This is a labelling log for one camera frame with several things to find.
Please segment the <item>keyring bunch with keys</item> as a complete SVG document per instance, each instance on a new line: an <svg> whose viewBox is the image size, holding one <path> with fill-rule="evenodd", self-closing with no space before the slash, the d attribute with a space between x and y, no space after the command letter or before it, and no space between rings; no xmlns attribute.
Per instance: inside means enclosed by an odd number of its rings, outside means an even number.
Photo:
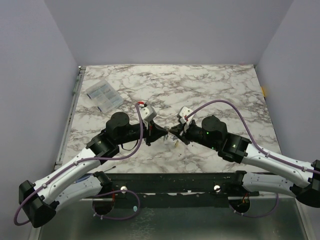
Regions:
<svg viewBox="0 0 320 240"><path fill-rule="evenodd" d="M171 137L171 140L172 140L173 143L174 143L174 147L177 148L178 145L179 145L179 138L178 138L177 136L173 135L173 136Z"/></svg>

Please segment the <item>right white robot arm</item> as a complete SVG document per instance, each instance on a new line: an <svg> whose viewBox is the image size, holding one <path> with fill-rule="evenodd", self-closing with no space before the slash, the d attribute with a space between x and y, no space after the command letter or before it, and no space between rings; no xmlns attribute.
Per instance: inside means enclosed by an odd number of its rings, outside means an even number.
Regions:
<svg viewBox="0 0 320 240"><path fill-rule="evenodd" d="M229 189L240 196L244 192L271 192L294 197L313 208L320 206L320 162L304 162L254 146L248 138L229 133L227 125L214 115L197 126L192 120L172 127L170 133L188 145L195 142L217 152L223 160L268 171L245 173L230 182Z"/></svg>

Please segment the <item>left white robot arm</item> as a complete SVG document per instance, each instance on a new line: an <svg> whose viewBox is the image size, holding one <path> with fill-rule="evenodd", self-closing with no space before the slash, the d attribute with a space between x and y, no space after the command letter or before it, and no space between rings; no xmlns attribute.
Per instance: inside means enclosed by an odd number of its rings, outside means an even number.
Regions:
<svg viewBox="0 0 320 240"><path fill-rule="evenodd" d="M168 131L154 122L157 115L150 106L137 111L137 124L130 124L125 112L116 112L106 122L105 128L68 163L51 174L35 181L24 181L19 185L19 211L23 211L28 222L39 228L56 215L65 205L86 197L106 197L112 190L112 184L105 173L99 171L85 175L107 161L118 161L120 146L135 142L131 157L142 143L150 145Z"/></svg>

